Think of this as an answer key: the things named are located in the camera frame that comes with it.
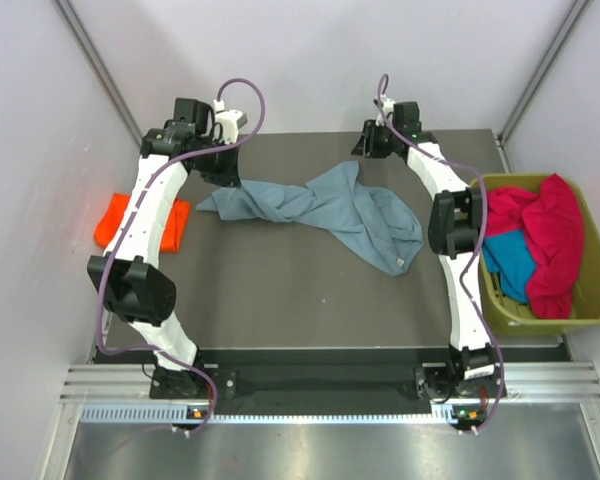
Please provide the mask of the light blue t shirt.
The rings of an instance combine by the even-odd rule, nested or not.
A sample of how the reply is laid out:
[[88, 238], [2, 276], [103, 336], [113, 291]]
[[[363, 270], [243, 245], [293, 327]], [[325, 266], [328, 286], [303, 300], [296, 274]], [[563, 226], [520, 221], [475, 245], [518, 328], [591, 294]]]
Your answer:
[[359, 163], [345, 161], [303, 186], [244, 180], [222, 187], [196, 209], [224, 221], [299, 223], [331, 233], [368, 264], [391, 276], [407, 272], [424, 246], [422, 226], [393, 191], [358, 181]]

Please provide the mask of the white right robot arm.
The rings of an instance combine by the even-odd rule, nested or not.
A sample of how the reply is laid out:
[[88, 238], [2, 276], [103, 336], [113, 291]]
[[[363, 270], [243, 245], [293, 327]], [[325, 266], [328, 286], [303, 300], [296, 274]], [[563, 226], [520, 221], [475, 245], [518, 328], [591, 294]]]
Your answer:
[[352, 153], [365, 158], [399, 156], [432, 199], [427, 238], [446, 279], [451, 311], [449, 388], [467, 396], [496, 370], [496, 355], [480, 305], [479, 256], [483, 199], [442, 155], [435, 137], [422, 130], [419, 105], [382, 94], [376, 119], [363, 124]]

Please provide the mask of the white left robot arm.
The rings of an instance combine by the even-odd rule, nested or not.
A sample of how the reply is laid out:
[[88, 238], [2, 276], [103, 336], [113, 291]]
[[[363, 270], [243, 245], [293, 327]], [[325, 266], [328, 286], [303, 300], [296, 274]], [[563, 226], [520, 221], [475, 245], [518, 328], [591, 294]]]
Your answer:
[[176, 99], [172, 118], [144, 135], [120, 225], [104, 254], [87, 264], [102, 306], [154, 346], [158, 365], [174, 371], [172, 384], [189, 397], [204, 390], [207, 374], [194, 364], [198, 348], [176, 317], [176, 286], [159, 269], [161, 242], [192, 171], [207, 183], [239, 186], [234, 144], [246, 122], [245, 113], [221, 100]]

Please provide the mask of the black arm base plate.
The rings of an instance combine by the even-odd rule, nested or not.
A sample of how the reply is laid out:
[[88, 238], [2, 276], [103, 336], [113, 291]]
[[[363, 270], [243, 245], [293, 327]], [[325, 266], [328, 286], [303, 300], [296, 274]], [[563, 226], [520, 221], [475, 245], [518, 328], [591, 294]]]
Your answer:
[[280, 364], [200, 365], [201, 374], [190, 370], [154, 370], [153, 398], [211, 396], [214, 381], [220, 399], [238, 399], [257, 393], [274, 392], [313, 395], [335, 392], [395, 394], [409, 401], [472, 395], [480, 388], [495, 394], [501, 386], [499, 369], [486, 376], [460, 377], [452, 366], [405, 366], [389, 364]]

